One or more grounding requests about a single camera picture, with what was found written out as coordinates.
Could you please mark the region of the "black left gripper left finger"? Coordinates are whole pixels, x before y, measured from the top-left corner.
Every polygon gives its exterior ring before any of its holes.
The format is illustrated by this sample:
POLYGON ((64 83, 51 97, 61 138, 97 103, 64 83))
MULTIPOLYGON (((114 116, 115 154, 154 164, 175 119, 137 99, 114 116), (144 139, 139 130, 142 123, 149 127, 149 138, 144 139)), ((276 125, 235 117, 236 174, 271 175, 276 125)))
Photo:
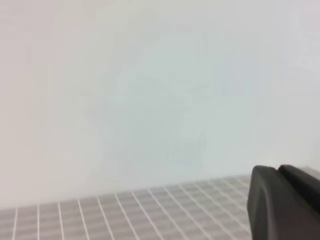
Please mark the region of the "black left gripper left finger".
POLYGON ((254 240, 320 238, 320 214, 273 167, 252 169, 247 213, 254 240))

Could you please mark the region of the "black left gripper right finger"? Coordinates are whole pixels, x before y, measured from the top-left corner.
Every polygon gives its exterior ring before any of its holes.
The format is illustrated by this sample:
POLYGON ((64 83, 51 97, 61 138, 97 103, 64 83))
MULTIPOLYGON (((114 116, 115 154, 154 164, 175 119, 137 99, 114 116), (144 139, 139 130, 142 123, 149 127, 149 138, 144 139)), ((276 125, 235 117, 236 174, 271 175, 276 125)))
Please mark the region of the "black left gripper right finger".
POLYGON ((292 165, 281 165, 278 171, 295 191, 319 214, 320 180, 292 165))

